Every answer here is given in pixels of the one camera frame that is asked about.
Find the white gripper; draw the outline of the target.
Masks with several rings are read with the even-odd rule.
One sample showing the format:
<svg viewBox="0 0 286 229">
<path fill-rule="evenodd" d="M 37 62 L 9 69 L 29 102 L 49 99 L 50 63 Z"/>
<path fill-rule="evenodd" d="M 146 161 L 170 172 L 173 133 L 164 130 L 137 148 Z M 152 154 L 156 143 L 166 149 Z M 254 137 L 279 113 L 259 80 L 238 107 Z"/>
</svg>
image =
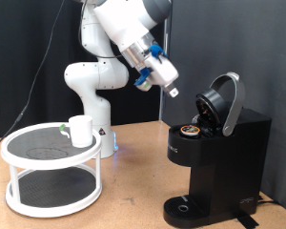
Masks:
<svg viewBox="0 0 286 229">
<path fill-rule="evenodd" d="M 178 96 L 179 91 L 172 83 L 178 78 L 178 71 L 168 58 L 151 56 L 145 60 L 145 65 L 151 69 L 147 79 L 152 85 L 163 86 L 164 92 L 170 97 Z"/>
</svg>

